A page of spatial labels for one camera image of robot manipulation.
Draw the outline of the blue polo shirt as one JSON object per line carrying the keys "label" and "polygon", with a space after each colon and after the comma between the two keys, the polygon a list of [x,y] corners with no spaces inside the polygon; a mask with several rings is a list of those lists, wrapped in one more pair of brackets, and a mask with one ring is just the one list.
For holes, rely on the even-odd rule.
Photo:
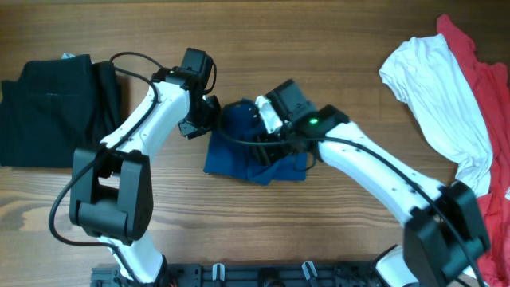
{"label": "blue polo shirt", "polygon": [[[241,103],[223,113],[223,130],[237,140],[253,141],[266,132],[257,119],[254,102],[243,99]],[[304,181],[308,156],[289,155],[269,165],[256,160],[250,147],[225,139],[214,130],[210,136],[204,172],[227,175],[236,179],[268,185],[273,180]]]}

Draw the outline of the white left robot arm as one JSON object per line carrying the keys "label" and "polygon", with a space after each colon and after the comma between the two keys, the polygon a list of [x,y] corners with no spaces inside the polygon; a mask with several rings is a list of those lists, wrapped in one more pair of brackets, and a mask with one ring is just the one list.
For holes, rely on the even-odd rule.
{"label": "white left robot arm", "polygon": [[99,147],[78,148],[73,159],[69,219],[116,259],[110,283],[164,286],[167,260],[148,226],[154,208],[151,157],[174,128],[187,139],[209,132],[219,104],[210,71],[160,69],[134,112]]}

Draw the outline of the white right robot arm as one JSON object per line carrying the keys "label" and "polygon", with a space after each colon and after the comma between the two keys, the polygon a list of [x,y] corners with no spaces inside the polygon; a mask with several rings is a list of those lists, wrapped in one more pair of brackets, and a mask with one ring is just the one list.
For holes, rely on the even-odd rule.
{"label": "white right robot arm", "polygon": [[370,192],[404,230],[401,246],[383,256],[378,275],[390,286],[447,286],[489,250],[474,192],[463,182],[446,186],[407,166],[372,141],[339,109],[273,103],[255,107],[266,129],[258,143],[307,151]]}

